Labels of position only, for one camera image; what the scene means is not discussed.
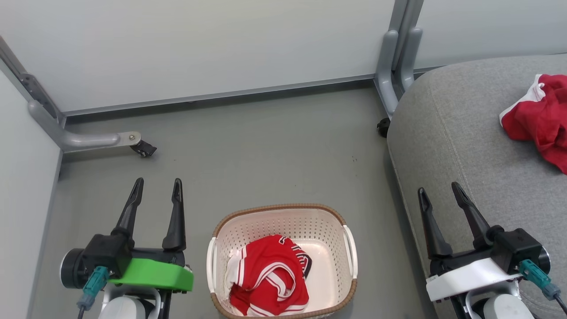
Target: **cable connector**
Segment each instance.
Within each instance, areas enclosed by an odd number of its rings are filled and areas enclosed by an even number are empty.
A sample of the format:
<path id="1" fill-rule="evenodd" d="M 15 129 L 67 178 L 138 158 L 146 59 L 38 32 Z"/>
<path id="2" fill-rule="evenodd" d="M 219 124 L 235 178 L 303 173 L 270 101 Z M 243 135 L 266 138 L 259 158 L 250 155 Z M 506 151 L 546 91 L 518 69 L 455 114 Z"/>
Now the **cable connector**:
<path id="1" fill-rule="evenodd" d="M 556 295 L 561 294 L 558 286 L 551 283 L 551 278 L 543 272 L 533 261 L 526 259 L 520 262 L 519 271 L 527 280 L 533 282 L 541 289 L 547 300 L 554 300 Z"/>
<path id="2" fill-rule="evenodd" d="M 95 303 L 96 295 L 99 291 L 106 286 L 110 274 L 108 268 L 98 266 L 95 271 L 88 278 L 87 283 L 83 287 L 83 295 L 77 302 L 79 309 L 84 308 L 86 311 L 91 310 L 92 305 Z"/>

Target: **white basket handle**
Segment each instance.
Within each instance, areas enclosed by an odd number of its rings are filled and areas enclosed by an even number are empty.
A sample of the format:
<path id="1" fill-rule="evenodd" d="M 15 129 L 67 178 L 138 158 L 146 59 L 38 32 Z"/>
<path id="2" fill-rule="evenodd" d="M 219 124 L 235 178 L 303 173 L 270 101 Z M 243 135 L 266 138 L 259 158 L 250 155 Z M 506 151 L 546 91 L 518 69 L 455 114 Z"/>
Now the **white basket handle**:
<path id="1" fill-rule="evenodd" d="M 214 285 L 217 281 L 217 267 L 216 267 L 216 254 L 215 245 L 216 237 L 213 237 L 209 242 L 209 248 L 207 249 L 207 284 L 209 285 L 209 291 L 214 293 Z"/>
<path id="2" fill-rule="evenodd" d="M 356 279 L 358 275 L 358 255 L 356 253 L 356 245 L 354 244 L 353 233 L 350 232 L 348 226 L 343 225 L 345 229 L 345 246 L 347 249 L 347 258 L 349 260 L 350 274 L 353 279 Z"/>

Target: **floor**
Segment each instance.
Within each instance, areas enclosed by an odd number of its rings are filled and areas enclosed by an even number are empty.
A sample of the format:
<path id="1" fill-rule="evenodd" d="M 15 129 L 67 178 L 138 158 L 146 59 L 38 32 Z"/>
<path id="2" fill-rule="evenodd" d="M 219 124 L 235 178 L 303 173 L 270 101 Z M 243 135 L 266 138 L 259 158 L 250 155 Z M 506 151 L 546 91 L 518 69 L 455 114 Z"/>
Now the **floor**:
<path id="1" fill-rule="evenodd" d="M 376 132 L 383 117 L 375 90 L 357 83 L 69 121 L 67 129 L 77 133 L 140 131 L 158 150 L 151 158 L 127 150 L 65 160 L 31 317 L 77 316 L 80 291 L 61 285 L 61 258 L 94 234 L 110 232 L 138 177 L 144 177 L 145 189 L 136 247 L 160 247 L 179 177 L 185 258 L 195 282 L 193 292 L 174 295 L 170 318 L 222 318 L 210 299 L 205 257 L 223 217 L 239 209 L 301 202 L 339 211 L 357 244 L 354 301 L 332 318 L 436 318 L 386 140 Z M 99 307 L 95 304 L 84 317 L 97 318 Z"/>

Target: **basket bottom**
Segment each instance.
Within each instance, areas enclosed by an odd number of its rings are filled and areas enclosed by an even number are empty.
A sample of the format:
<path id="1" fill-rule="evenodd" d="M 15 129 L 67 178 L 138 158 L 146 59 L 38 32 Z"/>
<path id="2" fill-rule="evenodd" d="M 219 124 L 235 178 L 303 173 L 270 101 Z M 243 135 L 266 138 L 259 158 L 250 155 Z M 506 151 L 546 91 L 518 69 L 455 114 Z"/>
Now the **basket bottom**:
<path id="1" fill-rule="evenodd" d="M 313 264 L 306 280 L 307 291 L 309 292 L 309 304 L 304 312 L 316 311 L 333 307 L 339 304 L 338 282 L 335 273 L 335 262 L 329 247 L 313 239 L 293 239 L 293 241 L 305 251 Z M 242 316 L 243 314 L 236 308 L 233 312 Z"/>

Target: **whiteboard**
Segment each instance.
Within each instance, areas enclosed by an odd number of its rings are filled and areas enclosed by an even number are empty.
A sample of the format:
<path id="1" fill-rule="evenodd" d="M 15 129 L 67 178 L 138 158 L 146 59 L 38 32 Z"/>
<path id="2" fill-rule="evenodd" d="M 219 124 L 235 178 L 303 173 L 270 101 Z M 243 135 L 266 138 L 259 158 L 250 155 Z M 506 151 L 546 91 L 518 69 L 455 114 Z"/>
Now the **whiteboard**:
<path id="1" fill-rule="evenodd" d="M 3 318 L 25 319 L 60 150 L 29 115 L 26 99 L 9 77 L 19 84 L 0 60 L 0 284 L 5 292 L 0 309 Z"/>
<path id="2" fill-rule="evenodd" d="M 374 74 L 394 0 L 9 0 L 0 34 L 63 112 Z"/>
<path id="3" fill-rule="evenodd" d="M 567 52 L 566 0 L 424 0 L 415 69 Z"/>

